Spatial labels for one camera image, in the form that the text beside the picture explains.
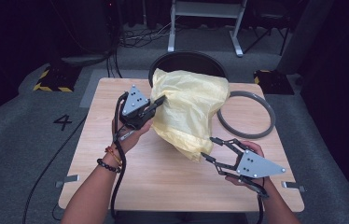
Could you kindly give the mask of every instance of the gray carpet floor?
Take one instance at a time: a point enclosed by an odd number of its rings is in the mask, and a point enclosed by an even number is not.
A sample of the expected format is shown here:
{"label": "gray carpet floor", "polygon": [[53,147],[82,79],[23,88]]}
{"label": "gray carpet floor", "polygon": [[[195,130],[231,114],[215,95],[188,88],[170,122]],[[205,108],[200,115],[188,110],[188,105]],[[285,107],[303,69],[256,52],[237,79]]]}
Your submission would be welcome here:
{"label": "gray carpet floor", "polygon": [[[182,30],[176,36],[175,49],[197,50],[217,59],[227,70],[230,82],[253,82],[253,72],[272,70],[279,63],[281,37],[276,32],[266,36],[243,58],[236,57],[228,28],[217,30]],[[256,37],[252,31],[239,33],[242,46]],[[119,48],[118,63],[124,77],[147,78],[149,66],[166,53],[164,36],[142,48]],[[107,77],[105,63],[84,67],[74,92],[33,91],[46,64],[35,69],[19,86],[20,95],[0,106],[0,223],[21,223],[25,205],[30,200],[26,223],[56,223],[63,210],[56,207],[61,188],[56,181],[67,175],[77,147],[82,125],[67,141],[88,114],[91,98],[100,77]],[[349,224],[349,183],[316,129],[300,97],[298,75],[287,76],[294,95],[265,95],[273,107],[276,128],[302,193],[304,211],[297,213],[302,223]],[[53,121],[68,115],[71,124]],[[50,164],[35,188],[30,191],[45,167]],[[257,213],[247,214],[254,223]],[[106,223],[113,220],[107,216]]]}

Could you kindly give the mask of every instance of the wooden table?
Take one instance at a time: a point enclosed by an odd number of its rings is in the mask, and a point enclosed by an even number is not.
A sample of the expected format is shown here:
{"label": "wooden table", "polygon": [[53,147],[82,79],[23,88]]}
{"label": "wooden table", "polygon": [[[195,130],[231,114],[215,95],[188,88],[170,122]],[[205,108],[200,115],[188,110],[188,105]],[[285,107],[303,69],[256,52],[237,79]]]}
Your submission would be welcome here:
{"label": "wooden table", "polygon": [[[99,81],[68,172],[68,175],[79,175],[79,181],[64,184],[59,199],[61,208],[67,206],[73,194],[96,167],[96,160],[104,156],[105,147],[111,144],[111,120],[117,100],[132,84],[149,98],[151,88],[146,79],[102,78]],[[250,91],[263,97],[256,84],[231,83],[230,89]],[[223,105],[222,113],[233,128],[244,133],[260,133],[270,124],[265,108],[245,97],[230,98]],[[222,127],[216,116],[213,116],[212,124],[214,137],[223,140],[236,137]],[[281,186],[281,181],[295,180],[276,129],[268,136],[253,141],[262,146],[268,160],[286,168],[284,174],[272,176],[272,181],[291,210],[302,211],[304,205],[300,192]],[[211,155],[217,161],[228,164],[234,164],[236,159],[236,154],[230,149],[216,144]],[[117,210],[258,211],[256,192],[233,186],[217,173],[213,164],[205,160],[190,161],[162,140],[153,129],[144,134],[138,145],[127,153],[127,162],[116,200]]]}

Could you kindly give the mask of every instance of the black curtain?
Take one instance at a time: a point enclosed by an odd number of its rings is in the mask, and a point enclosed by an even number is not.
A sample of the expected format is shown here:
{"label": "black curtain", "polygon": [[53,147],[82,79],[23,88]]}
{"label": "black curtain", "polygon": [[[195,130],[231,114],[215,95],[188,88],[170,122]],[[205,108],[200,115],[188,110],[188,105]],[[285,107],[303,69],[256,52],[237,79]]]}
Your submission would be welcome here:
{"label": "black curtain", "polygon": [[335,1],[299,73],[300,94],[349,181],[349,2]]}

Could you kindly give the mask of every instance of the beaded bracelet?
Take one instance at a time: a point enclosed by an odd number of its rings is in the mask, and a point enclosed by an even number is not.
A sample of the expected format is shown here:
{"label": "beaded bracelet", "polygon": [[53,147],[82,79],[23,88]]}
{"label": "beaded bracelet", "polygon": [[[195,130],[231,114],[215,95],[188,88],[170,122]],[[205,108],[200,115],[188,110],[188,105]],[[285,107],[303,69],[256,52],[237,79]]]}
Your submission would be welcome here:
{"label": "beaded bracelet", "polygon": [[109,152],[111,154],[111,156],[114,157],[114,160],[116,160],[116,162],[119,164],[119,166],[122,166],[122,161],[116,156],[116,154],[114,154],[114,150],[111,146],[108,146],[105,149],[105,152]]}
{"label": "beaded bracelet", "polygon": [[115,168],[115,167],[112,167],[112,166],[109,166],[108,164],[105,164],[102,159],[98,159],[97,160],[98,164],[102,167],[104,167],[105,169],[109,170],[109,171],[112,171],[112,172],[115,172],[115,173],[121,173],[121,168]]}

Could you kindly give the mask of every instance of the yellow plastic bag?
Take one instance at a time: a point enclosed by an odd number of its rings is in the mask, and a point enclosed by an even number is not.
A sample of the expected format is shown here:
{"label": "yellow plastic bag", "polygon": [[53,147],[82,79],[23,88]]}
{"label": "yellow plastic bag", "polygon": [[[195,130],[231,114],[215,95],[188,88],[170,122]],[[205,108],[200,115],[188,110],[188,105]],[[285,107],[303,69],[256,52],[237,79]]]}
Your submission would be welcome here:
{"label": "yellow plastic bag", "polygon": [[192,161],[199,161],[201,152],[210,154],[211,119],[230,96],[228,80],[157,69],[150,99],[154,102],[162,95],[166,100],[153,119],[155,132]]}

